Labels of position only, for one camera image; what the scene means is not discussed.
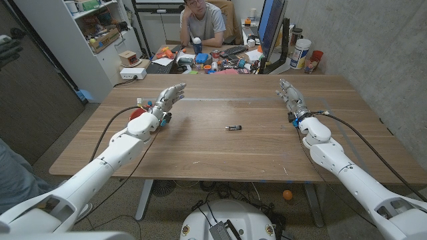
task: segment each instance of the table leg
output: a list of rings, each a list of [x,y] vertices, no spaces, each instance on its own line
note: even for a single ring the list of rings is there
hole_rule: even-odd
[[[151,195],[151,188],[153,187],[153,182],[153,179],[146,179],[144,181],[141,198],[139,198],[139,205],[135,215],[135,219],[137,221],[141,221],[144,218],[145,209],[148,206],[149,196]]]
[[[322,217],[322,212],[320,211],[318,196],[316,195],[316,190],[314,190],[314,184],[304,183],[304,191],[306,192],[308,205],[312,210],[314,225],[316,227],[323,227],[325,225]]]

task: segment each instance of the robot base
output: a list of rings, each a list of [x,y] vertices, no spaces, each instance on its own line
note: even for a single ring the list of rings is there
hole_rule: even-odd
[[[242,240],[276,239],[274,231],[268,232],[273,229],[272,222],[259,209],[256,209],[249,203],[234,199],[219,199],[209,202],[209,206],[218,222],[222,221],[225,223],[229,219],[236,228],[236,231],[243,233],[240,234]],[[207,204],[201,206],[200,210],[206,214],[212,225],[216,224]],[[182,225],[179,239],[213,239],[209,232],[209,223],[203,213],[199,209],[196,209],[188,215]],[[230,237],[236,239],[230,228],[227,228],[227,230]]]

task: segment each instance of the computer monitor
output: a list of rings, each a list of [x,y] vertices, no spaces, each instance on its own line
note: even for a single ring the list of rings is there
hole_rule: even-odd
[[[286,0],[265,0],[258,33],[262,53],[270,60],[286,11]]]

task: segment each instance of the office chair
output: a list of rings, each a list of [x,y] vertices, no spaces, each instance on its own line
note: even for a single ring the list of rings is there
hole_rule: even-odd
[[[240,21],[236,17],[234,4],[227,0],[207,0],[221,9],[222,18],[226,24],[224,32],[224,45],[241,45],[243,42],[242,32],[240,31]]]

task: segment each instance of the desk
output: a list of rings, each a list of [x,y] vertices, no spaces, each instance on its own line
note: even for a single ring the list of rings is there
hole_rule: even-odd
[[[91,157],[105,125],[118,111],[157,98],[172,85],[187,83],[185,98],[173,106],[171,122],[160,129],[155,143],[132,177],[144,179],[258,181],[322,183],[301,149],[298,135],[288,123],[285,103],[276,95],[275,75],[147,75],[143,81],[116,87],[51,166],[53,175],[74,175]],[[381,124],[352,86],[341,76],[287,75],[312,111],[328,109],[353,125],[376,150],[411,184],[426,184],[427,173]],[[97,155],[111,136],[122,130],[129,113],[110,126]],[[379,182],[400,184],[384,164],[345,126],[328,117],[320,121],[331,129],[347,156]],[[241,125],[241,131],[225,126]],[[128,177],[137,164],[123,166],[114,176]],[[318,167],[331,183],[338,183]],[[145,181],[143,194],[149,195]],[[147,199],[138,211],[142,218]]]
[[[163,49],[164,47],[169,47],[170,49],[173,49],[174,47],[176,47],[176,45],[162,45],[159,50],[156,53],[159,53],[161,51],[161,49]],[[233,47],[232,45],[222,45],[221,47],[208,47],[208,46],[203,46],[203,53],[211,53],[213,50],[217,49],[220,51],[229,49],[230,47]],[[255,47],[250,47],[249,51],[255,50],[257,49],[258,46]],[[187,54],[194,54],[194,49],[193,46],[187,46],[186,48],[186,53]],[[237,56],[243,56],[245,58],[246,61],[249,61],[249,57],[245,54],[245,53],[240,53],[237,54]],[[177,73],[176,68],[172,67],[171,73]],[[204,70],[200,70],[198,71],[198,74],[205,74]],[[316,71],[312,72],[310,75],[322,75],[323,73],[320,71],[320,69],[317,69]],[[304,69],[299,69],[299,70],[295,70],[295,69],[289,69],[287,71],[284,71],[283,73],[280,73],[280,75],[307,75],[307,73],[304,73]]]

